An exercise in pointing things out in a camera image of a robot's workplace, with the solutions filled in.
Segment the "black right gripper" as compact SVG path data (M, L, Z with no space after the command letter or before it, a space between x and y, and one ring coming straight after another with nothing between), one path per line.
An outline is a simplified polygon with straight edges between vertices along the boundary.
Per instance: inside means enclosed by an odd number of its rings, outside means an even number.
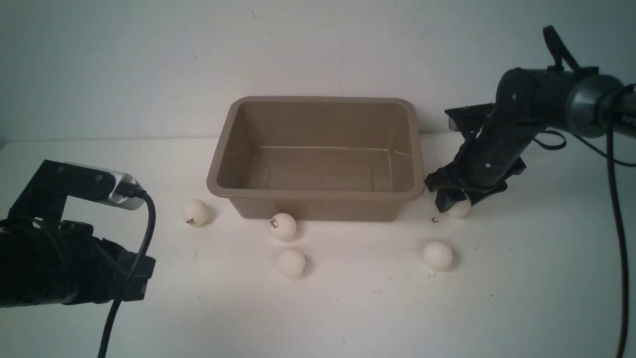
M427 175L425 185L436 193L439 213L447 213L466 197L476 206L506 191L507 179L525 169L520 156L534 137L534 122L491 114L480 132L464 140L451 163Z

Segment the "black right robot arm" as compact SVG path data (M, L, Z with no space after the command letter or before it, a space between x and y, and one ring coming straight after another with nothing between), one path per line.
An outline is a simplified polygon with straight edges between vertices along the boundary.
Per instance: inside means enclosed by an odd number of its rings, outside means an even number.
M597 68L515 68L500 79L495 102L445 113L464 143L451 163L425 179L441 213L459 202L475 205L507 190L507 179L526 168L523 151L550 128L581 138L609 131L635 136L634 90Z

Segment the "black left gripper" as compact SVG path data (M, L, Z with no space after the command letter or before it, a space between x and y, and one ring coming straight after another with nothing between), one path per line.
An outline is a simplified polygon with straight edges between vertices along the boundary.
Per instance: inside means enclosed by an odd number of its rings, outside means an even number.
M118 243L91 237L83 240L76 256L78 292L75 304L104 304L114 300L137 254ZM127 288L123 301L141 301L145 298L148 281L152 278L156 259L145 256Z

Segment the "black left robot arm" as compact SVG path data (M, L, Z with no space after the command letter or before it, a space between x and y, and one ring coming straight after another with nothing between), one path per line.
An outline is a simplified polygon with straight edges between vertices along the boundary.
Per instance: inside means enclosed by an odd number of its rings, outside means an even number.
M139 252L93 235L93 226L64 220L51 227L36 218L1 221L2 308L43 304L141 301L156 260L146 254L156 221Z

